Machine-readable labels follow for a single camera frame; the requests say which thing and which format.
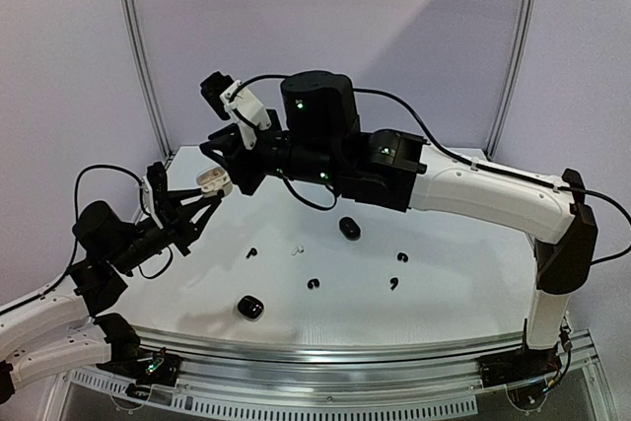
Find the white earbud charging case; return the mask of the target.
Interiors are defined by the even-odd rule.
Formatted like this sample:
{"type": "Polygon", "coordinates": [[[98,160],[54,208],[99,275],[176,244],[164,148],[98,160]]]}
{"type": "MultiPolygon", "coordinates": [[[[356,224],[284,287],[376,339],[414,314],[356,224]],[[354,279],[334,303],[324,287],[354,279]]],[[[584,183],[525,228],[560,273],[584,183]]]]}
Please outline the white earbud charging case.
{"type": "Polygon", "coordinates": [[[205,197],[228,196],[233,190],[228,173],[221,167],[208,169],[198,174],[196,184],[205,197]]]}

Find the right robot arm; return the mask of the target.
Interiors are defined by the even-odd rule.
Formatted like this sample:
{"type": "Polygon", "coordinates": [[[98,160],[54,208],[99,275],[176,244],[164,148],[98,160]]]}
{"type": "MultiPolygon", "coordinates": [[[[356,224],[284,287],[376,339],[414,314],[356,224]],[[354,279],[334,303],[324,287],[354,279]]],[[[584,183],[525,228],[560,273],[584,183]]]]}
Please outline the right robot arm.
{"type": "Polygon", "coordinates": [[[520,378],[544,366],[596,247],[596,218],[581,175],[536,175],[468,157],[428,130],[365,132],[356,105],[360,89],[343,74],[312,70],[282,75],[279,83],[283,116],[255,96],[250,81],[220,72],[205,79],[201,96],[225,125],[201,152],[245,195],[272,175],[327,185],[358,203],[452,213],[530,235],[535,283],[525,344],[509,364],[520,378]]]}

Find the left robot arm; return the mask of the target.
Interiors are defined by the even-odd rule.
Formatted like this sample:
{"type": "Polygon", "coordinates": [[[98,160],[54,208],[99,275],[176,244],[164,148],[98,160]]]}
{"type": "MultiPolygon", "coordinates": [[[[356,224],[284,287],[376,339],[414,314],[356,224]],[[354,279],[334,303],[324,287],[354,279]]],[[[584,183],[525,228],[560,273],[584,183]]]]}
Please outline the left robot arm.
{"type": "Polygon", "coordinates": [[[1,309],[1,399],[90,365],[138,386],[175,386],[181,357],[142,348],[140,336],[112,307],[127,288],[125,277],[142,263],[166,249],[188,255],[226,195],[169,191],[156,215],[136,223],[122,221],[102,200],[88,205],[72,228],[84,258],[1,309]]]}

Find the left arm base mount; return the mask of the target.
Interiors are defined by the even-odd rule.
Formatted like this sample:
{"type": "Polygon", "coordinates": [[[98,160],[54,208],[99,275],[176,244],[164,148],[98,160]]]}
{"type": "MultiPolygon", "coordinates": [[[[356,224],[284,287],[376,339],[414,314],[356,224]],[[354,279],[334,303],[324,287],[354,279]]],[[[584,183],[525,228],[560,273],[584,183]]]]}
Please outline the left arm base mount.
{"type": "Polygon", "coordinates": [[[183,359],[166,347],[159,350],[138,348],[124,357],[112,359],[96,367],[114,375],[134,380],[140,386],[176,385],[183,359]]]}

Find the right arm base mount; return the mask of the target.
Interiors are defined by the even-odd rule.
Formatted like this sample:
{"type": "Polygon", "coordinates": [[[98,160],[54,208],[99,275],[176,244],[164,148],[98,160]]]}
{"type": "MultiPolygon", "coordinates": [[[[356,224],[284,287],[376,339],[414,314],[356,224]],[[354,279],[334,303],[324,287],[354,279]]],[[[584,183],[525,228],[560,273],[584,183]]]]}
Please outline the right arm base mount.
{"type": "Polygon", "coordinates": [[[484,387],[510,385],[536,379],[560,368],[557,351],[517,349],[484,355],[477,359],[478,374],[484,387]]]}

